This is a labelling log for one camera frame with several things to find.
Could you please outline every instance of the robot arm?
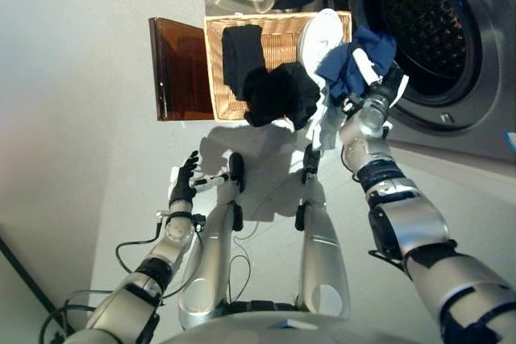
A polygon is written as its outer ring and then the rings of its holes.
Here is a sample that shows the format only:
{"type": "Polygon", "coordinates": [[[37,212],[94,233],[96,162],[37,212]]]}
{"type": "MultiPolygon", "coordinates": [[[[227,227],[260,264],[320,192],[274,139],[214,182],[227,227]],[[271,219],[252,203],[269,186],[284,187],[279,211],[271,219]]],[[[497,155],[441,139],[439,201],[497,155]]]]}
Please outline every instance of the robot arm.
{"type": "Polygon", "coordinates": [[[68,338],[66,344],[144,344],[151,341],[159,322],[156,310],[194,237],[197,216],[191,213],[196,189],[190,188],[189,178],[197,161],[194,152],[180,168],[169,211],[158,213],[160,222],[165,220],[166,223],[164,237],[138,268],[95,309],[85,330],[68,338]]]}
{"type": "Polygon", "coordinates": [[[402,73],[391,68],[371,93],[347,105],[342,161],[369,204],[377,250],[413,281],[444,342],[495,343],[516,337],[516,296],[477,259],[457,253],[442,214],[396,165],[385,120],[402,73]]]}

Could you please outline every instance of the blue cloth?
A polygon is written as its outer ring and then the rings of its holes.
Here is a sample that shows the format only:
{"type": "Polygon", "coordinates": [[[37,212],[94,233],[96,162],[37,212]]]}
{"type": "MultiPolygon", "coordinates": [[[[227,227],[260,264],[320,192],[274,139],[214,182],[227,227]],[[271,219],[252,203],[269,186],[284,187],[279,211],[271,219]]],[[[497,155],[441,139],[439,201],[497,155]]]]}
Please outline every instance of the blue cloth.
{"type": "MultiPolygon", "coordinates": [[[[387,74],[396,54],[396,40],[391,35],[359,26],[353,34],[353,43],[364,47],[382,76],[387,74]]],[[[316,71],[316,74],[327,80],[334,105],[342,103],[351,93],[360,96],[365,91],[366,84],[353,60],[351,45],[341,44],[328,52],[316,71]]]]}

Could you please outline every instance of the washing machine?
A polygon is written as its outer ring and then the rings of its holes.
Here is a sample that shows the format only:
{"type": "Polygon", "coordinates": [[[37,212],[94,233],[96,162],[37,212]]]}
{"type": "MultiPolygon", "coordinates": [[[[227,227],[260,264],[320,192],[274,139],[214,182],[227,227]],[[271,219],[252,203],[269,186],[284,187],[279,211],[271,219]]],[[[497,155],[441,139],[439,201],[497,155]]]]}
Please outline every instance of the washing machine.
{"type": "Polygon", "coordinates": [[[514,163],[514,0],[344,1],[410,75],[391,139],[514,163]]]}
{"type": "MultiPolygon", "coordinates": [[[[207,0],[244,13],[314,0],[207,0]]],[[[514,163],[514,0],[326,0],[397,40],[410,76],[389,138],[514,163]]]]}

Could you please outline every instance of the clothing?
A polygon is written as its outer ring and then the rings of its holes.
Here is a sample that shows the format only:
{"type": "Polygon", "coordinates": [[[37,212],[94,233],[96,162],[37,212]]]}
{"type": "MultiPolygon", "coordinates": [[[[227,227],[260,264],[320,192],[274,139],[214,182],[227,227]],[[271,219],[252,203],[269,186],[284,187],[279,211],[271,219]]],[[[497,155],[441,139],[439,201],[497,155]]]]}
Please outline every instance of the clothing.
{"type": "Polygon", "coordinates": [[[246,83],[243,96],[250,103],[244,117],[252,126],[286,116],[298,131],[315,113],[319,89],[303,66],[294,62],[281,64],[266,76],[246,83]]]}
{"type": "Polygon", "coordinates": [[[226,27],[223,31],[224,84],[237,100],[244,101],[243,87],[267,74],[261,47],[261,27],[247,25],[226,27]]]}
{"type": "MultiPolygon", "coordinates": [[[[375,33],[365,26],[359,26],[353,35],[353,42],[364,47],[382,76],[389,71],[396,54],[396,40],[391,35],[375,33]]],[[[327,80],[334,105],[341,105],[351,93],[360,96],[365,91],[364,78],[352,58],[350,48],[351,44],[342,44],[331,50],[316,71],[327,80]]]]}
{"type": "Polygon", "coordinates": [[[339,15],[331,10],[320,11],[310,20],[298,37],[298,61],[305,67],[308,76],[319,87],[317,110],[310,119],[306,138],[312,142],[312,147],[318,150],[322,144],[320,136],[322,120],[327,113],[326,80],[315,72],[323,58],[332,49],[343,42],[343,24],[339,15]]]}

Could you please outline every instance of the wicker basket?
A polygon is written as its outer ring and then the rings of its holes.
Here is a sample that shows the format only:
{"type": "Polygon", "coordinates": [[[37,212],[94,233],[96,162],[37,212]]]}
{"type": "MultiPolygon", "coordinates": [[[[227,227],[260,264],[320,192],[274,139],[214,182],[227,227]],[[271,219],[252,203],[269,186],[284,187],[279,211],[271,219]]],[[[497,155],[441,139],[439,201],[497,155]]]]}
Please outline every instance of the wicker basket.
{"type": "MultiPolygon", "coordinates": [[[[344,42],[352,39],[352,18],[349,11],[337,11],[343,24],[344,42]]],[[[218,122],[243,119],[248,104],[237,101],[229,86],[224,85],[223,31],[226,27],[256,24],[262,27],[261,44],[264,49],[265,66],[268,71],[280,64],[297,59],[298,35],[316,12],[272,15],[231,15],[206,17],[204,36],[210,79],[211,105],[214,119],[218,122]]]]}

